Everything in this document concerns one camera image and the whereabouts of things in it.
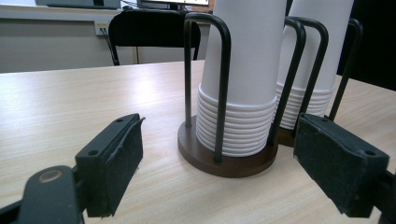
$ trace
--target light wood tabletop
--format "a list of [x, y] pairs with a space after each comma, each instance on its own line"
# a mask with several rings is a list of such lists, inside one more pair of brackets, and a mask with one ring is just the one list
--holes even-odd
[[[204, 61], [192, 63], [192, 114]], [[340, 215], [279, 146], [274, 164], [245, 178], [206, 174], [184, 160], [183, 63], [0, 74], [0, 207], [27, 179], [75, 155], [112, 120], [139, 113], [144, 157], [114, 217], [86, 223], [377, 223]], [[396, 92], [350, 80], [335, 122], [390, 155], [396, 170]]]

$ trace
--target curved metal bar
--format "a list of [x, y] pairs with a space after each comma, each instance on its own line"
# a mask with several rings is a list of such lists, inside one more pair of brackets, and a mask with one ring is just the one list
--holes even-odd
[[305, 47], [306, 32], [303, 25], [293, 18], [286, 17], [285, 24], [293, 28], [296, 32], [296, 45], [294, 47], [293, 56], [291, 58], [288, 75], [285, 80], [285, 84], [280, 96], [279, 103], [277, 104], [277, 110], [273, 121], [271, 132], [269, 133], [267, 144], [273, 146], [277, 139], [277, 133], [279, 131], [279, 125], [282, 121], [283, 113], [285, 111], [286, 103], [288, 102], [291, 87], [293, 85], [294, 78], [297, 73], [298, 66], [300, 64], [301, 57]]
[[219, 81], [219, 108], [218, 108], [218, 121], [216, 129], [216, 144], [215, 144], [215, 157], [214, 162], [221, 162], [222, 145], [224, 138], [224, 125], [225, 125], [225, 111], [227, 105], [227, 91], [228, 80], [230, 73], [230, 59], [231, 59], [231, 35], [225, 22], [217, 16], [191, 12], [186, 15], [185, 25], [185, 84], [186, 84], [186, 125], [189, 120], [191, 124], [191, 22], [202, 22], [214, 25], [221, 36], [221, 64], [220, 64], [220, 81]]
[[335, 95], [334, 102], [332, 103], [332, 111], [329, 115], [329, 120], [334, 121], [335, 115], [337, 114], [338, 107], [343, 99], [344, 91], [347, 86], [348, 79], [350, 77], [350, 72], [352, 70], [353, 64], [356, 61], [356, 56], [358, 54], [359, 48], [361, 46], [361, 39], [363, 36], [363, 26], [361, 23], [353, 18], [349, 19], [350, 26], [355, 28], [355, 39], [352, 44], [352, 49], [349, 52], [349, 56], [346, 62], [346, 68], [344, 69], [343, 77], [341, 78], [340, 86], [338, 87], [337, 94]]
[[300, 117], [301, 113], [306, 112], [306, 109], [308, 108], [309, 101], [311, 100], [312, 92], [314, 91], [314, 88], [315, 88], [315, 84], [317, 83], [320, 67], [323, 63], [323, 59], [326, 54], [327, 45], [329, 43], [329, 33], [327, 32], [326, 27], [319, 21], [315, 21], [315, 20], [308, 19], [308, 18], [302, 18], [302, 17], [292, 17], [292, 18], [294, 20], [299, 21], [304, 26], [309, 26], [309, 27], [315, 28], [320, 34], [320, 43], [319, 43], [319, 47], [318, 47], [317, 57], [315, 58], [314, 65], [312, 66], [311, 75], [309, 77], [308, 84], [305, 89], [305, 94], [304, 94], [303, 101], [301, 103], [299, 115], [297, 117], [296, 123], [294, 125], [294, 129], [292, 132], [292, 135], [295, 136], [296, 131], [297, 131], [298, 118]]

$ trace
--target desk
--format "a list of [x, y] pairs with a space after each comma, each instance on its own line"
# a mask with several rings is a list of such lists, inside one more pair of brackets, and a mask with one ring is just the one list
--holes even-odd
[[[192, 63], [192, 111], [204, 62]], [[261, 174], [203, 173], [179, 154], [183, 63], [0, 74], [0, 207], [21, 198], [28, 177], [74, 156], [112, 120], [139, 113], [144, 158], [114, 217], [87, 223], [376, 223], [340, 215], [279, 146]], [[396, 170], [396, 92], [350, 80], [335, 121], [379, 147]]]

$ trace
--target chair backrest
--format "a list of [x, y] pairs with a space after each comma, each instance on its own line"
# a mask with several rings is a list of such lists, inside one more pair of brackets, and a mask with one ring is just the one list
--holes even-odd
[[[184, 18], [187, 12], [173, 10], [133, 9], [115, 16], [108, 27], [114, 65], [120, 65], [116, 46], [184, 48]], [[198, 56], [201, 32], [191, 25], [193, 59]]]

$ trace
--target wooden table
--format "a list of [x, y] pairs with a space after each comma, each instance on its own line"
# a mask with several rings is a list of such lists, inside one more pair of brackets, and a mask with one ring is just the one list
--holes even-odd
[[[204, 62], [193, 63], [192, 100]], [[183, 63], [0, 74], [0, 207], [21, 198], [29, 176], [74, 156], [112, 120], [139, 113], [144, 158], [114, 217], [87, 223], [376, 223], [340, 215], [279, 146], [261, 174], [203, 173], [177, 149], [184, 121]], [[396, 92], [350, 80], [335, 122], [390, 155], [396, 170]]]

